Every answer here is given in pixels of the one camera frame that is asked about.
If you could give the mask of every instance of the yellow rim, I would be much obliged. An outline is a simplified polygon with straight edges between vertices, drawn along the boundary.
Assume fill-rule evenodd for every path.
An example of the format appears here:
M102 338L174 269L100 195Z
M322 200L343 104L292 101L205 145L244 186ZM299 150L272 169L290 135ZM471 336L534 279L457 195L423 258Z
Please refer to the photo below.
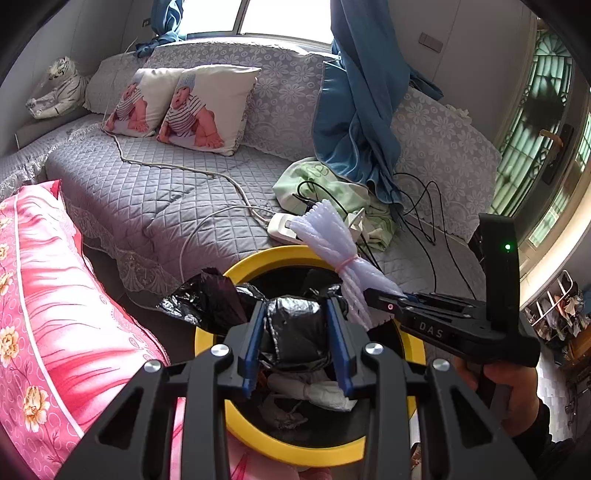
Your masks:
M289 245L286 247L270 248L251 255L238 262L226 272L235 284L244 283L253 278L281 267L303 265L306 267L333 268L319 258L310 248L304 245ZM423 342L399 328L404 356L406 360L425 364L425 349ZM199 328L195 333L195 354L203 352L213 345L213 335ZM417 405L414 397L408 397L408 416L414 414ZM336 466L357 462L363 458L365 437L330 448L305 448L281 442L255 428L232 402L226 400L226 425L228 430L242 443L257 450L263 455L292 465L304 466Z

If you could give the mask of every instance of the pink floral fabric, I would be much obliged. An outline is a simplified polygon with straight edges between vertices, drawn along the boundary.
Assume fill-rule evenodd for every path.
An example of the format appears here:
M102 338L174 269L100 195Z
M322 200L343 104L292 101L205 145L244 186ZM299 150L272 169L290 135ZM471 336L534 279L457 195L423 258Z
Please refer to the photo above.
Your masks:
M95 279L59 181L22 187L0 203L0 307L0 424L37 476L52 480L144 362L170 361ZM180 478L184 406L179 399L171 480ZM300 480L295 467L230 434L228 456L232 480ZM301 478L330 474L310 470Z

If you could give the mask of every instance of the light switch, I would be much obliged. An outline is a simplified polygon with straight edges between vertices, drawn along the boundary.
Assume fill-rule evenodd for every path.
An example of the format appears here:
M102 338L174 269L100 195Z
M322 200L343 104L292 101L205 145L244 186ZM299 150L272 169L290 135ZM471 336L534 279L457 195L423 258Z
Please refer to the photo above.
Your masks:
M421 45L425 45L426 47L430 48L431 50L436 51L437 53L441 53L443 50L443 42L439 41L436 38L427 35L426 33L421 33L421 36L418 39L418 42Z

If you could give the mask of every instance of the silver screw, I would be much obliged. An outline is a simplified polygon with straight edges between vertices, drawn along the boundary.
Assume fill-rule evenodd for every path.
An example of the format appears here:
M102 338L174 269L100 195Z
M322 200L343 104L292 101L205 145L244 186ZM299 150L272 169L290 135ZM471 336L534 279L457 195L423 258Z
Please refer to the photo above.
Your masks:
M435 370L439 370L440 372L447 372L449 370L449 367L449 362L443 358L436 358L435 360L433 360L433 368Z
M144 363L144 370L146 370L149 374L155 374L161 368L162 364L158 360L148 360L146 363Z
M370 355L379 355L384 351L384 347L380 343L371 342L365 345L365 351Z
M226 356L230 353L230 347L223 343L218 343L217 345L214 345L210 351L213 356Z

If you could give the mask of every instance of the tied curtain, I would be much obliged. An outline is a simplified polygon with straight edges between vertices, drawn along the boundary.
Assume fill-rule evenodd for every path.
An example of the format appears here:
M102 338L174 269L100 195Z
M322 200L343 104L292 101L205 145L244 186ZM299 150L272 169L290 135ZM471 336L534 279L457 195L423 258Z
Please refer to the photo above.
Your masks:
M178 34L183 19L183 1L154 0L151 25L158 36L147 43L138 43L135 46L135 54L139 58L149 57L159 45L185 40L185 35Z
M388 0L331 0L333 53L313 125L317 158L335 174L400 204L392 172L401 147L390 130L409 82L435 100L443 94L404 60Z

